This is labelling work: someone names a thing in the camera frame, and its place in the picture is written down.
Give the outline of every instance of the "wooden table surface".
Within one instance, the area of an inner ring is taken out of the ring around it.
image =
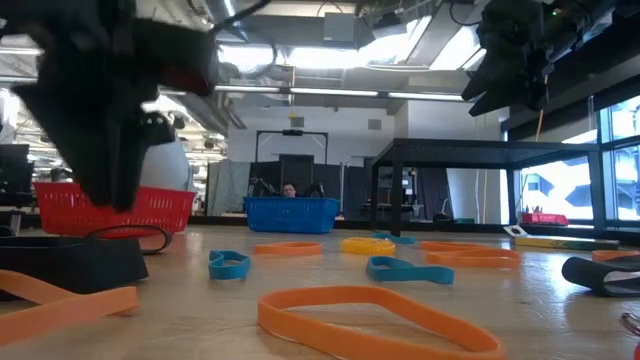
[[[516,250],[523,256],[520,271],[456,268],[452,286],[375,283],[365,274],[366,256],[339,252],[341,239],[366,234],[336,230],[329,235],[286,235],[234,227],[189,227],[175,238],[166,254],[146,258],[150,277],[138,285],[140,308],[136,315],[106,318],[6,346],[0,349],[0,359],[331,359],[262,330],[256,324],[256,299],[278,289],[344,284],[383,286],[480,325],[502,339],[508,359],[632,359],[640,339],[627,333],[618,319],[623,312],[640,313],[640,303],[594,297],[562,277],[560,269],[569,256],[589,257],[589,253],[519,247]],[[413,235],[418,240],[510,247],[508,238],[487,234]],[[294,240],[320,241],[324,253],[254,256],[252,270],[244,281],[208,278],[211,249],[251,254],[255,244]],[[414,264],[424,263],[417,245],[400,247],[396,256]],[[24,305],[0,304],[0,312],[16,306]],[[293,311],[357,331],[457,347],[375,306],[321,306]]]

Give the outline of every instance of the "blue rubber band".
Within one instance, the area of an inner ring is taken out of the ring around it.
[[[225,261],[237,261],[225,264]],[[216,280],[244,279],[251,268],[251,258],[231,250],[211,250],[209,252],[209,278]]]
[[[385,233],[374,233],[373,235],[371,235],[371,237],[375,239],[389,239],[393,241],[394,244],[399,244],[399,245],[411,245],[416,242],[416,238],[414,237],[394,236],[394,235],[385,234]]]
[[[413,266],[410,262],[390,256],[372,256],[367,262],[367,274],[376,281],[426,280],[438,284],[453,284],[453,269],[442,266]]]

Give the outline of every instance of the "plastic basket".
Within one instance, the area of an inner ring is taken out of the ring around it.
[[[333,228],[340,201],[325,198],[246,197],[253,231],[326,234]]]
[[[140,187],[133,209],[116,213],[95,207],[74,183],[34,183],[42,229],[48,234],[85,236],[118,225],[154,225],[171,233],[183,231],[191,214],[195,193]],[[118,229],[101,237],[124,238],[155,235],[157,231]]]

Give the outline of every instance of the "blue basket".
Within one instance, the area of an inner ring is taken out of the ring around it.
[[[326,198],[246,197],[253,231],[326,234],[333,228],[340,201]]]

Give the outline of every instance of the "red object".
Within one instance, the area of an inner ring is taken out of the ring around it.
[[[523,213],[523,224],[550,224],[550,225],[569,225],[567,217],[558,214],[545,214],[545,213]]]
[[[74,183],[34,183],[42,229],[48,234],[85,236],[91,231],[117,225],[154,225],[171,233],[183,231],[191,215],[195,193],[140,187],[133,209],[116,213],[97,208]],[[155,235],[157,231],[113,230],[101,237],[124,238]]]

